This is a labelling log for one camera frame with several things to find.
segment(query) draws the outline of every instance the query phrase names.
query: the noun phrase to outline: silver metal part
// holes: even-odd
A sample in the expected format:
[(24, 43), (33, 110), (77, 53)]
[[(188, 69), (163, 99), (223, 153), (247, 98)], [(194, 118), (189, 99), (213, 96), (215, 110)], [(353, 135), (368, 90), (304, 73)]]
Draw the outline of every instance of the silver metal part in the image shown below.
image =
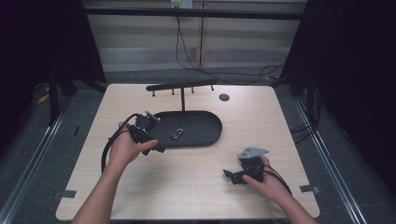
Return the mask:
[(171, 138), (172, 139), (178, 139), (180, 135), (183, 133), (183, 129), (177, 129), (175, 132), (171, 133)]
[(157, 117), (155, 117), (153, 114), (151, 114), (151, 113), (149, 112), (149, 110), (148, 110), (148, 109), (147, 109), (147, 110), (145, 110), (145, 112), (146, 112), (146, 114), (147, 114), (149, 117), (151, 117), (151, 118), (153, 118), (153, 119), (157, 120), (158, 122), (160, 122), (160, 119), (159, 119), (159, 118), (157, 118)]
[(239, 159), (251, 159), (258, 157), (262, 154), (270, 152), (268, 149), (258, 148), (258, 147), (247, 147), (245, 150), (238, 154)]

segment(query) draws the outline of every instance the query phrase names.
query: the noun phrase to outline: black tray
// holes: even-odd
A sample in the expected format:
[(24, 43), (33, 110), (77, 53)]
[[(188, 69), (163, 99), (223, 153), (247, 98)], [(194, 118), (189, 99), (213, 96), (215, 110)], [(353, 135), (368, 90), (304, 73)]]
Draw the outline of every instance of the black tray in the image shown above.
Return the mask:
[[(154, 116), (160, 122), (148, 134), (166, 147), (207, 147), (221, 135), (220, 119), (208, 111), (166, 111)], [(183, 129), (183, 133), (172, 139), (171, 133), (177, 129)]]

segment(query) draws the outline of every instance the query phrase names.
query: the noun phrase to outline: tabletop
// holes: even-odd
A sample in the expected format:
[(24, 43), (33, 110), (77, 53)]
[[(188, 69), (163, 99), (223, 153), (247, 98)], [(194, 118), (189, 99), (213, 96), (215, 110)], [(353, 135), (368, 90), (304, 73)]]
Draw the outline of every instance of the tabletop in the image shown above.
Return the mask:
[[(153, 114), (181, 110), (180, 90), (156, 91), (143, 84), (111, 84), (92, 123), (67, 190), (56, 212), (71, 220), (101, 175), (101, 156), (110, 137), (133, 113)], [(221, 94), (229, 95), (221, 101)], [(274, 219), (286, 217), (277, 204), (263, 198), (249, 185), (233, 185), (223, 170), (241, 171), (237, 154), (246, 147), (269, 150), (266, 156), (285, 179), (294, 198), (317, 217), (318, 204), (291, 138), (274, 89), (264, 86), (215, 85), (185, 90), (186, 110), (205, 110), (219, 117), (219, 141), (208, 147), (168, 148), (140, 155), (122, 175), (111, 219), (203, 220)]]

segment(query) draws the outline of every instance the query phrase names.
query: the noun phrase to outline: hand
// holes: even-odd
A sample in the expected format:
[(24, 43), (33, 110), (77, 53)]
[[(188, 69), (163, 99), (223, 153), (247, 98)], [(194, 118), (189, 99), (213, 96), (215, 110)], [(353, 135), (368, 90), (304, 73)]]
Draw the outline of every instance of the hand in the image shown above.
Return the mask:
[(127, 123), (121, 128), (119, 137), (117, 137), (111, 146), (108, 165), (116, 163), (118, 166), (125, 168), (131, 161), (136, 159), (141, 152), (155, 147), (158, 144), (157, 140), (137, 144), (128, 132), (130, 126), (131, 125)]
[[(262, 162), (264, 163), (264, 170), (268, 172), (273, 172), (270, 167), (270, 161), (265, 156), (261, 155)], [(264, 197), (275, 202), (280, 203), (281, 200), (291, 197), (286, 188), (277, 180), (275, 177), (264, 173), (264, 180), (259, 182), (254, 178), (243, 175), (244, 180), (251, 185), (253, 188), (257, 189)]]

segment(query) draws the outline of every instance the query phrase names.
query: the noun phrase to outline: wire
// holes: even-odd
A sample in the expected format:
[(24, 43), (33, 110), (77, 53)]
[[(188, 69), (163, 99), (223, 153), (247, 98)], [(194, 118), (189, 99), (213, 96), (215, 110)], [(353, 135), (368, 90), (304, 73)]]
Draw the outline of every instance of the wire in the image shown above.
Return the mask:
[(264, 164), (264, 167), (268, 167), (268, 168), (270, 168), (273, 172), (271, 172), (271, 171), (267, 171), (267, 170), (265, 170), (265, 169), (258, 169), (257, 167), (254, 167), (254, 166), (252, 166), (252, 165), (249, 165), (249, 164), (247, 164), (247, 163), (245, 163), (244, 162), (244, 164), (247, 166), (247, 167), (249, 167), (249, 168), (251, 168), (251, 169), (253, 169), (253, 170), (256, 170), (256, 171), (259, 171), (259, 172), (263, 172), (263, 173), (266, 173), (266, 174), (268, 174), (268, 175), (271, 175), (271, 176), (273, 176), (274, 178), (276, 178), (282, 185), (283, 185), (283, 187), (285, 187), (285, 189), (290, 193), (290, 195), (292, 195), (292, 193), (291, 193), (291, 190), (290, 190), (290, 188), (289, 188), (289, 185), (286, 183), (286, 181), (282, 178), (282, 176), (274, 169), (274, 168), (272, 168), (271, 166), (269, 166), (269, 165), (265, 165)]
[(111, 145), (113, 145), (114, 141), (120, 136), (120, 134), (128, 131), (128, 130), (124, 130), (121, 131), (123, 126), (125, 126), (126, 123), (128, 123), (128, 121), (133, 118), (133, 117), (137, 117), (139, 116), (139, 114), (132, 114), (130, 117), (128, 117), (128, 119), (126, 119), (121, 125), (120, 127), (113, 133), (113, 135), (108, 138), (108, 142), (105, 146), (105, 148), (103, 149), (103, 153), (102, 153), (102, 162), (101, 162), (101, 167), (102, 167), (102, 172), (105, 170), (106, 168), (106, 157), (107, 157), (107, 153), (110, 150)]
[(301, 134), (297, 137), (293, 137), (294, 140), (294, 145), (297, 145), (301, 142), (303, 142), (311, 133), (318, 127), (319, 120), (320, 120), (320, 113), (321, 113), (321, 105), (322, 105), (322, 95), (320, 94), (318, 87), (315, 86), (314, 90), (314, 103), (315, 103), (315, 113), (313, 116), (313, 120), (308, 124), (308, 122), (305, 122), (303, 124), (300, 124), (299, 126), (295, 127), (294, 129), (290, 130), (290, 133), (300, 133), (303, 131), (308, 131), (308, 133)]
[[(183, 65), (183, 64), (180, 62), (180, 60), (178, 59), (179, 37), (180, 37), (180, 40), (181, 40), (182, 45), (183, 45), (184, 54), (186, 55), (186, 58), (187, 58), (187, 61), (189, 62), (190, 67), (187, 67), (187, 66)], [(254, 84), (254, 83), (260, 81), (260, 79), (262, 79), (263, 76), (268, 75), (268, 74), (271, 74), (271, 73), (275, 72), (278, 68), (283, 67), (283, 64), (284, 64), (284, 63), (281, 63), (281, 64), (275, 64), (275, 65), (267, 65), (267, 66), (264, 66), (264, 67), (262, 68), (262, 70), (260, 71), (259, 74), (231, 73), (231, 72), (207, 72), (207, 71), (205, 71), (205, 70), (203, 70), (203, 69), (196, 68), (196, 67), (194, 67), (194, 65), (192, 64), (192, 62), (191, 62), (191, 60), (190, 60), (190, 57), (189, 57), (189, 54), (187, 53), (186, 44), (185, 44), (185, 42), (184, 42), (184, 37), (183, 37), (183, 34), (181, 33), (180, 18), (179, 18), (179, 17), (177, 17), (177, 48), (176, 48), (176, 58), (177, 58), (177, 63), (178, 63), (181, 67), (183, 67), (183, 68), (185, 68), (185, 69), (195, 70), (195, 71), (197, 71), (197, 72), (200, 72), (200, 73), (209, 75), (209, 76), (211, 76), (211, 77), (213, 77), (213, 78), (215, 78), (215, 79), (217, 79), (217, 80), (219, 80), (219, 81), (222, 81), (222, 82), (224, 82), (224, 83), (231, 84), (231, 85), (251, 85), (251, 84)], [(269, 67), (274, 67), (274, 69), (272, 69), (272, 70), (269, 71), (269, 72), (264, 73), (263, 71), (264, 71), (266, 68), (269, 68)], [(224, 79), (222, 79), (222, 78), (216, 77), (215, 75), (239, 75), (239, 76), (257, 77), (257, 78), (255, 78), (253, 81), (249, 81), (249, 82), (246, 82), (246, 83), (234, 83), (234, 82), (230, 82), (230, 81), (224, 80)]]

